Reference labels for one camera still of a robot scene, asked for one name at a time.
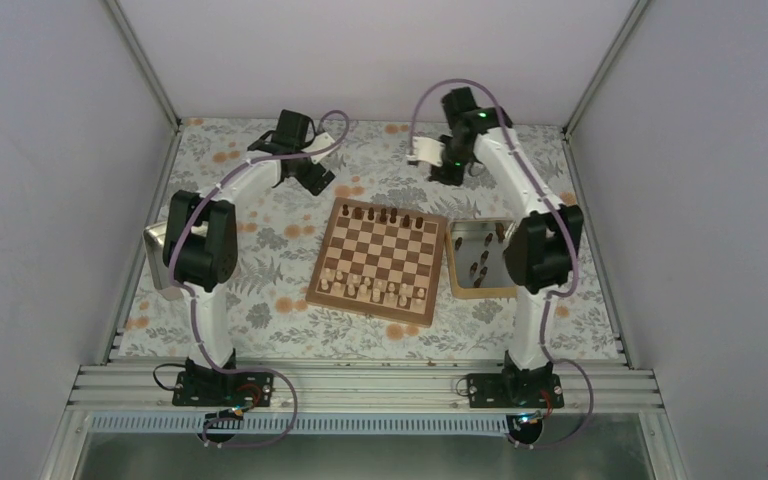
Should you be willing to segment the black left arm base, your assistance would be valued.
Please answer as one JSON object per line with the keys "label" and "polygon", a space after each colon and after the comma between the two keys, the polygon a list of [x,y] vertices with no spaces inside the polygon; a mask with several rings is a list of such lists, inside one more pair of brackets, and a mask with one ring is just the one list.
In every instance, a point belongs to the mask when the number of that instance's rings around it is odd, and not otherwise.
{"label": "black left arm base", "polygon": [[193,407],[269,407],[273,387],[271,373],[228,375],[214,370],[184,370],[178,374],[171,402]]}

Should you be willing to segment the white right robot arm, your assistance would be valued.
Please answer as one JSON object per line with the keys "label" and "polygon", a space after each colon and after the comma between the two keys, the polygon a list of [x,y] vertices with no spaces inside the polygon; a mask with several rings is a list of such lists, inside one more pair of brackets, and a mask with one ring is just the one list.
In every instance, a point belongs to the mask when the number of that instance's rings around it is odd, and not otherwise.
{"label": "white right robot arm", "polygon": [[546,371],[552,361],[546,347],[551,301],[571,295],[578,283],[583,213],[563,202],[539,176],[499,103],[479,106],[474,81],[457,79],[454,85],[441,100],[450,132],[438,141],[441,150],[429,178],[460,185],[466,170],[478,163],[515,216],[504,240],[503,261],[517,287],[517,307],[501,391],[509,404],[525,407],[540,393],[534,373]]}

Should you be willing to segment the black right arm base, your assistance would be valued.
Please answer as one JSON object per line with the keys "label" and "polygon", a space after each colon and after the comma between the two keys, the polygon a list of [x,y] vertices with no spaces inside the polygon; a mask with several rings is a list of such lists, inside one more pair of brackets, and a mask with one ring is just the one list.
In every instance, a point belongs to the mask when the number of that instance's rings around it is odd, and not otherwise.
{"label": "black right arm base", "polygon": [[533,410],[565,406],[560,377],[547,370],[471,373],[465,380],[467,398],[473,409]]}

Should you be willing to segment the metal tin under left arm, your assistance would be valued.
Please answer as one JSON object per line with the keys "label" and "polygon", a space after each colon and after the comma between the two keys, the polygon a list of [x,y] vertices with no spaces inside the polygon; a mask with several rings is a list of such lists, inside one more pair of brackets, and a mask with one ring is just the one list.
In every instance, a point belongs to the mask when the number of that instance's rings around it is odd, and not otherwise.
{"label": "metal tin under left arm", "polygon": [[180,288],[171,285],[168,267],[163,262],[166,229],[166,221],[147,226],[143,231],[143,245],[154,288],[167,301],[175,301],[183,298],[183,292]]}

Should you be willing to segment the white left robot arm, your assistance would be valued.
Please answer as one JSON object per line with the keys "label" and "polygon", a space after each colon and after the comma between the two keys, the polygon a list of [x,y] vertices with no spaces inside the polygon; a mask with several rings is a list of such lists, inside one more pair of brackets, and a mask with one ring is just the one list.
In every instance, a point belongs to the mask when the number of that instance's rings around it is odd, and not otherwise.
{"label": "white left robot arm", "polygon": [[332,136],[323,123],[304,114],[282,111],[275,128],[256,139],[228,173],[198,191],[179,190],[171,197],[163,262],[170,284],[189,298],[194,344],[188,359],[207,369],[198,390],[212,404],[226,404],[238,391],[239,380],[229,364],[235,348],[224,292],[238,265],[237,211],[288,178],[312,194],[325,189],[334,176],[321,161],[350,129],[345,112],[326,115],[342,119],[339,135]]}

